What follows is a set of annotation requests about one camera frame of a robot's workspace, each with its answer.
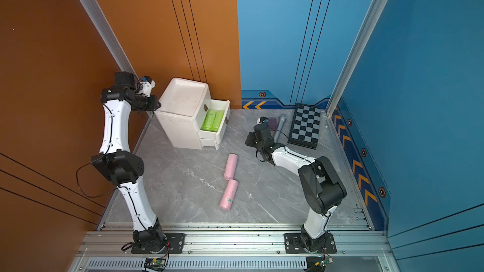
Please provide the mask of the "green circuit board right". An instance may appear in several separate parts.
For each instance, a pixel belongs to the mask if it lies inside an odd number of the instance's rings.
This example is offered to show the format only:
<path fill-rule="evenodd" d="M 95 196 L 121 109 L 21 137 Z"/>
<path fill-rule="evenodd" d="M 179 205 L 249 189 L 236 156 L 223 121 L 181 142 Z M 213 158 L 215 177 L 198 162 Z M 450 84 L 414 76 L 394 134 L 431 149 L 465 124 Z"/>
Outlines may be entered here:
<path fill-rule="evenodd" d="M 313 268 L 318 268 L 318 269 L 325 270 L 328 265 L 333 264 L 333 263 L 334 263 L 334 260 L 332 258 L 330 258 L 330 259 L 323 259 L 321 261 L 316 262 L 314 264 Z"/>

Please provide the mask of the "pink roll lower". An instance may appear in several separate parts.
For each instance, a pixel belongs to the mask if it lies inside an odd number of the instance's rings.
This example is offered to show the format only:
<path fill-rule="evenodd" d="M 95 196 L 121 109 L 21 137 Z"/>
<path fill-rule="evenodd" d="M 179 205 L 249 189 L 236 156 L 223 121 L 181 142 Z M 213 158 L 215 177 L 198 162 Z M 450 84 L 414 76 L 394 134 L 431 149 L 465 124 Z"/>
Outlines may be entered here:
<path fill-rule="evenodd" d="M 228 211 L 233 205 L 233 200 L 238 188 L 237 180 L 229 180 L 219 204 L 220 209 Z"/>

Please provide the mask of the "black white chessboard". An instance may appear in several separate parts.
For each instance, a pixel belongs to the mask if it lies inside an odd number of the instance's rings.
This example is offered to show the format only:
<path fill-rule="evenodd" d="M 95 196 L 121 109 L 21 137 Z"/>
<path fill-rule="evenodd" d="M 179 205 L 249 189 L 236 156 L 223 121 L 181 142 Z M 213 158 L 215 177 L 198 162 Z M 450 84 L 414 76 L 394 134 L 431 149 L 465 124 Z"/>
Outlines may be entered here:
<path fill-rule="evenodd" d="M 294 109 L 288 142 L 293 145 L 316 149 L 321 125 L 321 109 L 297 103 Z"/>

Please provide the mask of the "pink roll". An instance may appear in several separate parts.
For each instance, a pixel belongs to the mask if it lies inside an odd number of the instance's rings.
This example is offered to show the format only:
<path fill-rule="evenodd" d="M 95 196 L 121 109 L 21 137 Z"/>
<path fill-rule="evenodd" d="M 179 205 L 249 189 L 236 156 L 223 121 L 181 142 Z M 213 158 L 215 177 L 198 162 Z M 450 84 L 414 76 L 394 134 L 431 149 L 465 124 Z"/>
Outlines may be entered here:
<path fill-rule="evenodd" d="M 233 205 L 233 200 L 238 188 L 237 180 L 229 180 L 219 204 L 220 209 L 228 211 Z"/>
<path fill-rule="evenodd" d="M 225 180 L 233 180 L 234 174 L 236 171 L 236 166 L 238 162 L 238 156 L 236 154 L 230 154 L 228 156 L 228 160 L 226 162 L 226 169 L 224 172 L 224 179 Z"/>

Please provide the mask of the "pink roll upper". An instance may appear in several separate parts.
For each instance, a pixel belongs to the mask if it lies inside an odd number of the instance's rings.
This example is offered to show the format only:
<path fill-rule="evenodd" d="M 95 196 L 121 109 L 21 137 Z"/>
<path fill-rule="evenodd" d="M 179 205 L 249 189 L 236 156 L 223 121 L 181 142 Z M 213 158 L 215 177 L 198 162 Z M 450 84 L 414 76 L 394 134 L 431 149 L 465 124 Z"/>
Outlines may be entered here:
<path fill-rule="evenodd" d="M 230 154 L 228 156 L 228 160 L 226 162 L 226 169 L 224 172 L 224 179 L 225 180 L 233 180 L 234 174 L 236 171 L 236 166 L 238 162 L 238 156 L 236 154 Z"/>

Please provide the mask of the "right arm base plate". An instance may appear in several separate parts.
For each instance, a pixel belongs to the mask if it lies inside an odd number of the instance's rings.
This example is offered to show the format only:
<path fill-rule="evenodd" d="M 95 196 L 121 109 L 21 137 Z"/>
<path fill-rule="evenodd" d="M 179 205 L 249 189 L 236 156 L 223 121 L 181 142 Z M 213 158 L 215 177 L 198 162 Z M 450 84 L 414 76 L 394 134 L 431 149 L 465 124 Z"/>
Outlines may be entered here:
<path fill-rule="evenodd" d="M 311 238 L 306 233 L 286 233 L 284 244 L 287 254 L 337 253 L 337 246 L 331 232 L 326 232 L 317 239 Z"/>

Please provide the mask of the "white drawer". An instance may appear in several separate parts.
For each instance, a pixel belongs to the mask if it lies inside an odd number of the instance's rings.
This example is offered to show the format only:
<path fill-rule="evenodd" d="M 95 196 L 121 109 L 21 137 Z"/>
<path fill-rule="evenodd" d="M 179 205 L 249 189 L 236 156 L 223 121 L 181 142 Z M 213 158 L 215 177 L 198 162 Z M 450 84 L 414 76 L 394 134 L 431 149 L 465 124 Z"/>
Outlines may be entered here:
<path fill-rule="evenodd" d="M 204 102 L 200 112 L 204 113 L 198 136 L 202 140 L 221 143 L 230 114 L 230 101 L 212 99 Z"/>

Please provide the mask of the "purple small block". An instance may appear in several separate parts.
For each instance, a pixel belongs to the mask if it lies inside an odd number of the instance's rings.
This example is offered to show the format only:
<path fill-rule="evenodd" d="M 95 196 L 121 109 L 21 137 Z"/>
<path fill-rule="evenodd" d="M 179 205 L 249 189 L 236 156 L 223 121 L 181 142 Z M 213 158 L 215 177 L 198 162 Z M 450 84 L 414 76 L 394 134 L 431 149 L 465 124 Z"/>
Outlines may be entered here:
<path fill-rule="evenodd" d="M 278 121 L 277 121 L 276 118 L 268 118 L 267 124 L 268 124 L 268 127 L 270 128 L 270 130 L 272 130 L 272 131 L 277 130 Z"/>

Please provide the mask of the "green circuit board left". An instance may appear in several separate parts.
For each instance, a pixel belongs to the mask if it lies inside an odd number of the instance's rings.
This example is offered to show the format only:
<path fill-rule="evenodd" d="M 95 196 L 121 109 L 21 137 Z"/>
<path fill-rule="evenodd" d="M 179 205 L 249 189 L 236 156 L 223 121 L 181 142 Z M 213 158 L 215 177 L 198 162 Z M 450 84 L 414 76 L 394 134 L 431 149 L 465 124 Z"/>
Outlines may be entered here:
<path fill-rule="evenodd" d="M 167 258 L 146 258 L 143 271 L 157 271 L 163 272 L 167 267 Z"/>

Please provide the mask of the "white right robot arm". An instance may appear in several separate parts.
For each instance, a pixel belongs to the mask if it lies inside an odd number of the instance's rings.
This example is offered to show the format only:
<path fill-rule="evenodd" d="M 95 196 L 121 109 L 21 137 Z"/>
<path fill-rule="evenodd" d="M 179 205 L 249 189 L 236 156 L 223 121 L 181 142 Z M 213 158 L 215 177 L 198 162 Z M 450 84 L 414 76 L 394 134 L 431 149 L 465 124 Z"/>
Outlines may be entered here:
<path fill-rule="evenodd" d="M 308 157 L 291 151 L 274 140 L 266 123 L 254 126 L 245 144 L 256 149 L 256 155 L 262 156 L 260 161 L 283 167 L 299 176 L 310 207 L 301 229 L 301 240 L 311 252 L 321 248 L 330 237 L 328 223 L 347 196 L 347 190 L 329 158 Z"/>

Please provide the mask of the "grey microphone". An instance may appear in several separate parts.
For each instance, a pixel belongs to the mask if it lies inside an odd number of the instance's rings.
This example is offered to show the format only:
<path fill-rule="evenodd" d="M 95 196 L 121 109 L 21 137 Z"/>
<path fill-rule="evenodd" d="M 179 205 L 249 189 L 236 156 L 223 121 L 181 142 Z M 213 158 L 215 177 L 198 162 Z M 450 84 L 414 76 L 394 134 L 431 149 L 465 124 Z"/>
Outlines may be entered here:
<path fill-rule="evenodd" d="M 279 137 L 282 133 L 282 129 L 284 127 L 284 124 L 286 122 L 287 118 L 285 115 L 281 115 L 279 117 L 279 120 L 278 120 L 278 123 L 277 123 L 277 128 L 276 128 L 276 132 L 274 134 L 274 142 L 277 143 L 279 141 Z"/>

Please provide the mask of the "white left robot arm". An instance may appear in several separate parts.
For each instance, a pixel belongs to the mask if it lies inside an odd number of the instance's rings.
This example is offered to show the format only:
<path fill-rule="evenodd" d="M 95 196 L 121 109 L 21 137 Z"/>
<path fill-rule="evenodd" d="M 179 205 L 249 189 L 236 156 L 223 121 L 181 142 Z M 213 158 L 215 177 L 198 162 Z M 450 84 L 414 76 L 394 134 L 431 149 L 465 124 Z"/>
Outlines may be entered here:
<path fill-rule="evenodd" d="M 92 157 L 92 166 L 123 195 L 137 232 L 158 228 L 144 189 L 143 160 L 131 152 L 128 141 L 131 112 L 153 112 L 161 107 L 153 81 L 117 84 L 102 92 L 105 125 L 100 153 Z"/>

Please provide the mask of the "green circuit board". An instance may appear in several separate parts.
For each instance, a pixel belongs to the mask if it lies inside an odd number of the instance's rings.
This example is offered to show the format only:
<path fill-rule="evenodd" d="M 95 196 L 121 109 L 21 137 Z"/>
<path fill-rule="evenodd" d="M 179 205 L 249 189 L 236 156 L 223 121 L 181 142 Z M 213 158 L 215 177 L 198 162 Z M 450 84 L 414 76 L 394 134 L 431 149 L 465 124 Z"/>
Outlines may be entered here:
<path fill-rule="evenodd" d="M 163 272 L 167 267 L 167 258 L 146 258 L 143 271 L 157 271 Z"/>
<path fill-rule="evenodd" d="M 323 259 L 321 261 L 316 262 L 314 264 L 313 268 L 318 268 L 318 269 L 325 270 L 328 265 L 333 264 L 333 263 L 334 263 L 334 260 L 332 258 L 330 258 L 330 259 Z"/>

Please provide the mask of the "white plastic drawer cabinet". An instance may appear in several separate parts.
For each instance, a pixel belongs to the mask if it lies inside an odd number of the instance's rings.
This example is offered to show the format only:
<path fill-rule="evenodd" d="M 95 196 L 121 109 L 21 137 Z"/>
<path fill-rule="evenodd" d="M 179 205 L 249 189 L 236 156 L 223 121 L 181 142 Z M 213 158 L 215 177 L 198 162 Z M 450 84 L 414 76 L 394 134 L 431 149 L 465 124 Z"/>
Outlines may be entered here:
<path fill-rule="evenodd" d="M 211 98 L 209 85 L 198 81 L 173 78 L 160 99 L 155 116 L 173 147 L 219 149 L 231 113 L 229 100 Z M 207 114 L 223 112 L 217 131 L 203 130 Z"/>

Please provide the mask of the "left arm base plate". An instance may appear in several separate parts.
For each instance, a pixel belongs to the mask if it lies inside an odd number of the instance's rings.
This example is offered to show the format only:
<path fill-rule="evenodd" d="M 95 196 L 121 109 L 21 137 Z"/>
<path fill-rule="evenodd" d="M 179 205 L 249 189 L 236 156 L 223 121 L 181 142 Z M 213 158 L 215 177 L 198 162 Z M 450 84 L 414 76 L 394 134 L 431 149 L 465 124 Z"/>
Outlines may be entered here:
<path fill-rule="evenodd" d="M 134 243 L 132 254 L 181 254 L 184 248 L 185 234 L 164 234 L 161 239 Z"/>

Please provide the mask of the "green roll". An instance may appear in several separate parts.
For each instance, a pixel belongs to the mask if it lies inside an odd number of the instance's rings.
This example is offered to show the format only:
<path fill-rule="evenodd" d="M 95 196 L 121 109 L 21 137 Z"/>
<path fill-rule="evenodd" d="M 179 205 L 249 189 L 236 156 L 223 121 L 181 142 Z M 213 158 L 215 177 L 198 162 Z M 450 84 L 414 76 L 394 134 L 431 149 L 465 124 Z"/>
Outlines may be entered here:
<path fill-rule="evenodd" d="M 201 130 L 213 131 L 213 124 L 216 118 L 216 113 L 217 111 L 215 111 L 214 109 L 209 109 L 207 111 Z"/>
<path fill-rule="evenodd" d="M 213 124 L 212 124 L 210 129 L 213 132 L 217 132 L 219 130 L 219 128 L 221 127 L 223 120 L 224 120 L 224 111 L 223 110 L 217 111 L 216 114 L 215 114 L 215 117 L 214 117 Z"/>

